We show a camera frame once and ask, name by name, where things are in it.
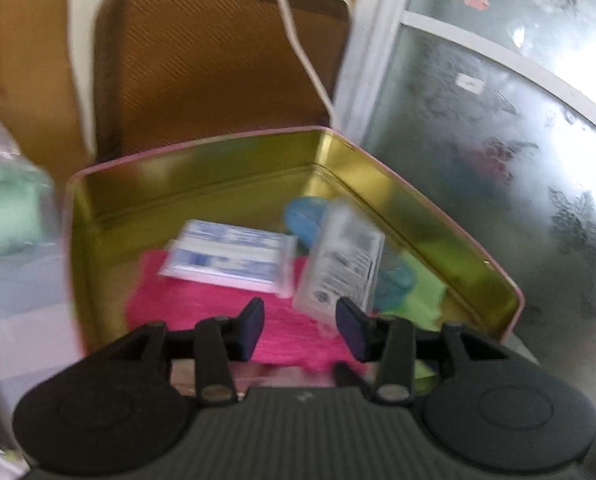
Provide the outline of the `green cloth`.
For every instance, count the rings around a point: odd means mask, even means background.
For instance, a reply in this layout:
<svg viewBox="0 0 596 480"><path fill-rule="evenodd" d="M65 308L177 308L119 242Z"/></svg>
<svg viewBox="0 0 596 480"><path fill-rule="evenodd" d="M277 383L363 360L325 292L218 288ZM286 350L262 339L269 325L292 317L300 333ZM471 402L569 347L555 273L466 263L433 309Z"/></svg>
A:
<svg viewBox="0 0 596 480"><path fill-rule="evenodd" d="M380 263L375 311L407 318L417 328L438 332L447 286L410 252L388 250Z"/></svg>

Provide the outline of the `blue plastic case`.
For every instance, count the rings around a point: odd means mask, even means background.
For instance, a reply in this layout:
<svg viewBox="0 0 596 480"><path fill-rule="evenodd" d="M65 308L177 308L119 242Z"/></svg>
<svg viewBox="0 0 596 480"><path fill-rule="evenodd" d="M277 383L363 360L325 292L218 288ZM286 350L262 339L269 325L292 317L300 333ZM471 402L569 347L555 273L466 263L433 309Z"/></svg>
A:
<svg viewBox="0 0 596 480"><path fill-rule="evenodd" d="M286 228L290 234L298 237L303 248L310 250L315 244L327 206L328 200L316 196L299 197L286 206ZM387 312L399 307L416 283L417 275L412 266L386 242L379 266L374 310Z"/></svg>

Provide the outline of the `mint green roll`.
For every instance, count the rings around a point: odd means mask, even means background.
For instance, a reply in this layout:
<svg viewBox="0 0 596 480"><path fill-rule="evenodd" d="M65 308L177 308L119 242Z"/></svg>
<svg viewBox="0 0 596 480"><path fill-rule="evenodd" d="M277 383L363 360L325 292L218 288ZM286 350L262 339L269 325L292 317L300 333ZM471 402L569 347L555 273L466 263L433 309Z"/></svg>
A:
<svg viewBox="0 0 596 480"><path fill-rule="evenodd" d="M52 180L28 165L0 165L0 257L49 242L57 230Z"/></svg>

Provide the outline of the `brown chair backrest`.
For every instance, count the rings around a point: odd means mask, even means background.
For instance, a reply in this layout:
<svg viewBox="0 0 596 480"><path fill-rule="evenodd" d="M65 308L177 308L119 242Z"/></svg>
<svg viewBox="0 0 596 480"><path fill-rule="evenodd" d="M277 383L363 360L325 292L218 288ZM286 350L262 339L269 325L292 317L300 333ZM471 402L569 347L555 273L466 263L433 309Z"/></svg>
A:
<svg viewBox="0 0 596 480"><path fill-rule="evenodd" d="M104 0L92 79L98 162L329 122L276 0Z"/></svg>

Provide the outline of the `silver sachet packet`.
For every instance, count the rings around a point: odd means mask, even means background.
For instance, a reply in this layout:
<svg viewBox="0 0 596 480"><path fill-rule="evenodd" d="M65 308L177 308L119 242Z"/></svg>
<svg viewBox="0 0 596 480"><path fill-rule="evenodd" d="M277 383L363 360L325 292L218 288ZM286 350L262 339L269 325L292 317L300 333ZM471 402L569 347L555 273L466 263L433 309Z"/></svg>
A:
<svg viewBox="0 0 596 480"><path fill-rule="evenodd" d="M347 298L373 307L385 234L348 200L330 202L309 250L293 307L325 326L336 325L336 304Z"/></svg>

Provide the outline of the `pink tin box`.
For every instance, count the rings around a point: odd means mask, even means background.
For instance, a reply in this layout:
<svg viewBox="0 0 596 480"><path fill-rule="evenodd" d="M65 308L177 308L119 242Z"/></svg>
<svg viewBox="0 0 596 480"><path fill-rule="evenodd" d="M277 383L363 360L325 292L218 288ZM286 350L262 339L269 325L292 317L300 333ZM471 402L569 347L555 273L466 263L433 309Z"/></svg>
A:
<svg viewBox="0 0 596 480"><path fill-rule="evenodd" d="M66 190L66 260L83 347L124 336L125 306L142 255L202 219L284 229L300 196L342 197L394 249L445 285L441 316L497 340L513 330L524 296L476 240L395 172L323 127L238 133L122 157L76 174Z"/></svg>

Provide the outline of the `pink knitted cloth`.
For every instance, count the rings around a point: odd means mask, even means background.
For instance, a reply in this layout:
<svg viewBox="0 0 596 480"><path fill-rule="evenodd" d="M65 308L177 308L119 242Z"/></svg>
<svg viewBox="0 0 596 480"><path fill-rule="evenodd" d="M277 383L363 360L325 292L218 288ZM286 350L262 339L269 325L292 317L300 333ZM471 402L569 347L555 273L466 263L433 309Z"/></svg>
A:
<svg viewBox="0 0 596 480"><path fill-rule="evenodd" d="M169 330L191 330L204 318L233 318L255 297L264 302L264 328L253 352L253 361L276 366L299 366L309 372L327 372L337 362L345 362L363 374L366 366L353 359L340 336L330 336L325 328L294 309L289 299L264 292L202 284L168 278L160 273L164 250L150 250L140 258L137 284L124 308L131 330L153 321L162 321Z"/></svg>

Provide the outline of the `wooden headboard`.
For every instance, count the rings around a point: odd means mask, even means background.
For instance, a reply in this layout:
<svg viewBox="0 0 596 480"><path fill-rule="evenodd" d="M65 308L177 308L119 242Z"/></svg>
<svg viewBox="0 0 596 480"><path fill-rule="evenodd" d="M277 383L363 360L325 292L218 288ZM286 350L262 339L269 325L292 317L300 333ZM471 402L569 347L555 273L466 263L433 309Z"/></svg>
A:
<svg viewBox="0 0 596 480"><path fill-rule="evenodd" d="M0 121L57 181L89 163L67 31L68 0L0 0Z"/></svg>

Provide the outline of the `white blue tissue packet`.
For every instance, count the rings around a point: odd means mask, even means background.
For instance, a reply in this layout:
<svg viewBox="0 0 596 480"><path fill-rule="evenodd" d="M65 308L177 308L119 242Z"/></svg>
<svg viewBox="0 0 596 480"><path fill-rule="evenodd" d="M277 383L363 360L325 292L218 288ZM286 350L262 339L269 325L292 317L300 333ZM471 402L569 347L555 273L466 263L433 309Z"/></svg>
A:
<svg viewBox="0 0 596 480"><path fill-rule="evenodd" d="M296 254L291 235L191 220L171 241L160 274L289 298Z"/></svg>

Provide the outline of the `striped bed sheet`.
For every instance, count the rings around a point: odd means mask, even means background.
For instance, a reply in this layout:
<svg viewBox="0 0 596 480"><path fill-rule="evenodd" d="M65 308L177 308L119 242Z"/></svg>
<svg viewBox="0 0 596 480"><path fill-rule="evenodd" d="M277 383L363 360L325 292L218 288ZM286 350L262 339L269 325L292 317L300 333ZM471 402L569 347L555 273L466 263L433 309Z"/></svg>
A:
<svg viewBox="0 0 596 480"><path fill-rule="evenodd" d="M0 257L0 479L28 470L11 429L22 396L83 356L60 246Z"/></svg>

